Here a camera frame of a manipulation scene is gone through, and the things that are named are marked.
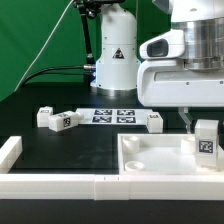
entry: green background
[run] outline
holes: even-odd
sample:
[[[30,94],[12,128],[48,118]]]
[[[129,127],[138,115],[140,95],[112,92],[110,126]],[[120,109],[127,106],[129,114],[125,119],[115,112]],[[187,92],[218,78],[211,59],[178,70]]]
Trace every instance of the green background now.
[[[44,45],[70,0],[1,0],[0,6],[0,100],[11,94]],[[138,21],[138,47],[169,30],[169,17],[151,0],[126,0],[121,6]],[[100,19],[88,20],[95,58],[101,54]],[[85,45],[80,15],[72,6],[49,45],[29,74],[46,67],[85,64]],[[47,77],[44,81],[76,81],[82,77]]]

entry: black tabletop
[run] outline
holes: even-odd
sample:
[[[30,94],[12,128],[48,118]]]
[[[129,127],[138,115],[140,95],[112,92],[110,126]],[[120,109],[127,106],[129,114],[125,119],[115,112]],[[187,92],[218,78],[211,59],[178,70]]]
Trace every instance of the black tabletop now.
[[[145,126],[78,125],[61,132],[37,128],[43,106],[52,106],[54,113],[144,108],[136,96],[100,96],[78,83],[26,85],[0,103],[0,144],[13,135],[23,139],[23,153],[10,173],[118,174],[117,134],[147,133]],[[165,133],[186,133],[177,108],[154,110],[164,120]],[[222,108],[192,113],[195,119],[223,120]],[[222,201],[0,200],[0,223],[223,223],[222,208]]]

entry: black and white pattern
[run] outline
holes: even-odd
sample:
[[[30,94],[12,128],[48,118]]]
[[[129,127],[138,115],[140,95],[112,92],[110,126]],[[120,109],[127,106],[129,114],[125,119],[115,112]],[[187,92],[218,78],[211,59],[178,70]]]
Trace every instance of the black and white pattern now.
[[[65,118],[63,122],[64,122],[64,127],[69,127],[71,125],[71,118],[70,117]]]
[[[117,117],[118,124],[135,124],[135,117]]]
[[[199,152],[213,153],[212,141],[199,141]]]
[[[117,110],[117,115],[119,116],[135,116],[134,110]]]
[[[100,116],[107,116],[107,115],[112,115],[113,110],[95,110],[94,115],[100,115]]]
[[[93,123],[111,123],[112,117],[93,117]]]

